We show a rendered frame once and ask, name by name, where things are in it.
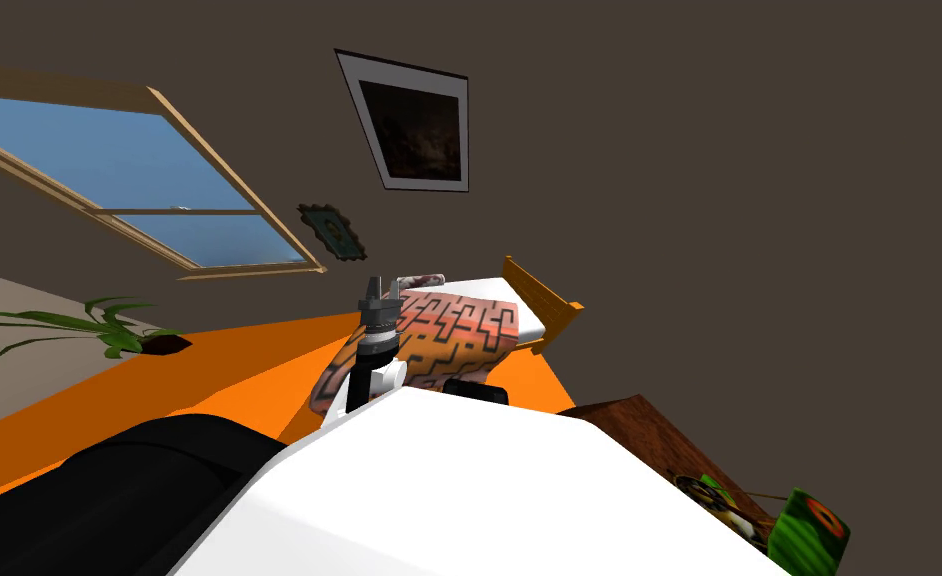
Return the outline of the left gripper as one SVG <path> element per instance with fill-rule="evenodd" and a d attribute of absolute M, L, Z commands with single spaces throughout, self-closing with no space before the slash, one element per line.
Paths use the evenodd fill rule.
<path fill-rule="evenodd" d="M 367 299 L 358 300 L 360 324 L 371 330 L 395 330 L 403 300 L 400 299 L 400 282 L 390 284 L 389 298 L 382 298 L 382 278 L 373 276 L 367 286 Z"/>

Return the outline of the wooden bed with patterned blanket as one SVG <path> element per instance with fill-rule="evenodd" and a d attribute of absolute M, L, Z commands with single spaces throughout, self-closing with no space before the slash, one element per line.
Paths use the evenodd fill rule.
<path fill-rule="evenodd" d="M 542 354 L 584 310 L 511 256 L 496 278 L 398 280 L 396 329 L 359 323 L 312 388 L 312 412 L 331 420 L 401 385 L 501 401 L 489 373 L 515 351 Z"/>

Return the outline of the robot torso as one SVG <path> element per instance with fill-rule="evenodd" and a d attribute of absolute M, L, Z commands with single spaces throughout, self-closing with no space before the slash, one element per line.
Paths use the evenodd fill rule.
<path fill-rule="evenodd" d="M 584 420 L 410 387 L 287 446 L 169 576 L 787 576 Z"/>

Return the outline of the green potted plant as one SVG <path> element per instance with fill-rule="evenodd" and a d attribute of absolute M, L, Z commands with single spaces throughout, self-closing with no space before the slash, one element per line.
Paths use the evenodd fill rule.
<path fill-rule="evenodd" d="M 117 296 L 89 300 L 83 304 L 83 317 L 40 310 L 21 312 L 0 311 L 0 327 L 49 329 L 57 336 L 37 337 L 14 342 L 0 351 L 0 360 L 21 347 L 61 340 L 96 340 L 104 345 L 104 357 L 121 360 L 125 353 L 147 356 L 168 356 L 192 345 L 182 332 L 171 329 L 135 329 L 136 324 L 124 320 L 127 310 L 146 308 L 150 304 L 135 297 Z"/>

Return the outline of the brown wooden side table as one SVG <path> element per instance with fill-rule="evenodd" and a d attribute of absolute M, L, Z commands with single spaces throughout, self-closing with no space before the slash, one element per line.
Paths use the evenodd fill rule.
<path fill-rule="evenodd" d="M 836 576 L 851 531 L 808 492 L 794 488 L 777 516 L 755 502 L 640 395 L 560 413 L 585 420 L 662 475 L 790 576 Z"/>

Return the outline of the wood framed window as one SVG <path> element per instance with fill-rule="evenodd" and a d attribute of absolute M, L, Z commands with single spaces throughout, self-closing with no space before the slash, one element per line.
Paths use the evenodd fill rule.
<path fill-rule="evenodd" d="M 187 280 L 324 272 L 152 87 L 0 67 L 0 169 Z"/>

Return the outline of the small dark ornate wall frame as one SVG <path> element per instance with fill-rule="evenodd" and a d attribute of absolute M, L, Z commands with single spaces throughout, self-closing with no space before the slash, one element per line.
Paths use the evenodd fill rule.
<path fill-rule="evenodd" d="M 365 246 L 351 229 L 351 222 L 331 204 L 299 204 L 297 210 L 304 224 L 317 240 L 339 261 L 360 261 L 367 258 Z"/>

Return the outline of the dark picture in white frame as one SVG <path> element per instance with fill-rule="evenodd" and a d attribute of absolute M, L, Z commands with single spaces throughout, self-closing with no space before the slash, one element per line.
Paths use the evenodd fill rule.
<path fill-rule="evenodd" d="M 387 190 L 469 191 L 469 79 L 337 49 L 355 112 Z"/>

